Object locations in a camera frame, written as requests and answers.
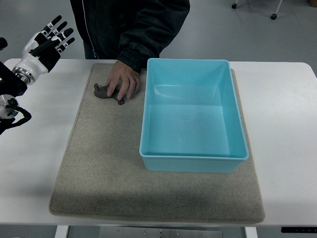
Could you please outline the person's bare hand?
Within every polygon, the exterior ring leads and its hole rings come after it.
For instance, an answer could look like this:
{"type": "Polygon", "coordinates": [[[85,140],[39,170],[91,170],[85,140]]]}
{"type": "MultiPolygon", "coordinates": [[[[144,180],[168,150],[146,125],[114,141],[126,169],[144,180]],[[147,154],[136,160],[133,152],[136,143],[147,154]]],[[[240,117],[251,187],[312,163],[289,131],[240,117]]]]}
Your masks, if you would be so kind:
{"type": "Polygon", "coordinates": [[[138,93],[141,86],[141,80],[139,73],[123,62],[117,60],[113,65],[106,82],[108,97],[114,94],[114,90],[119,84],[120,88],[117,99],[121,100],[125,95],[128,99],[131,99],[134,94],[138,93]]]}

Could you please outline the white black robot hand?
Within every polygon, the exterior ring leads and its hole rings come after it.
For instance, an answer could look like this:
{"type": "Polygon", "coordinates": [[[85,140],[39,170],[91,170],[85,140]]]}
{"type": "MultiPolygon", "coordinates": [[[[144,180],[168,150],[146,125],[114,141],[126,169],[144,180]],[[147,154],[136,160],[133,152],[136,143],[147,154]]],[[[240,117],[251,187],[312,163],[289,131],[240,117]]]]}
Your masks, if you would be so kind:
{"type": "Polygon", "coordinates": [[[49,73],[65,49],[75,41],[71,36],[74,30],[65,29],[67,22],[61,20],[61,15],[54,18],[24,47],[21,61],[12,72],[25,84],[31,85],[40,75],[49,73]]]}

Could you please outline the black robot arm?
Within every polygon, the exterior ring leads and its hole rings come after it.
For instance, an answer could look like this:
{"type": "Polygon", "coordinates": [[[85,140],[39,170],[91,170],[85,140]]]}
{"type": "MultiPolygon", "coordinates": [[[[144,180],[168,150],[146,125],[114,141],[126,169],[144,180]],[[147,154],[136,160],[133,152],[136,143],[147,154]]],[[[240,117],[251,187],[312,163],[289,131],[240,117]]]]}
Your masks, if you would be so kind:
{"type": "Polygon", "coordinates": [[[22,96],[30,83],[28,72],[19,67],[10,70],[0,64],[0,132],[28,122],[31,114],[20,107],[17,97],[22,96]]]}

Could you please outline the black jacket sleeve forearm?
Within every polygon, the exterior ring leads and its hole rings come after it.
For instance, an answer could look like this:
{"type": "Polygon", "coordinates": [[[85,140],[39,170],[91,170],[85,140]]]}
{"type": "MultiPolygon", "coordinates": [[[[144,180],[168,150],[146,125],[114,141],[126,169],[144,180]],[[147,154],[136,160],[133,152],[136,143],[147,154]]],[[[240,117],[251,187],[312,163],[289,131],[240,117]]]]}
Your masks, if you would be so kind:
{"type": "Polygon", "coordinates": [[[129,0],[132,24],[120,34],[117,59],[136,72],[158,58],[179,33],[189,11],[188,0],[129,0]]]}

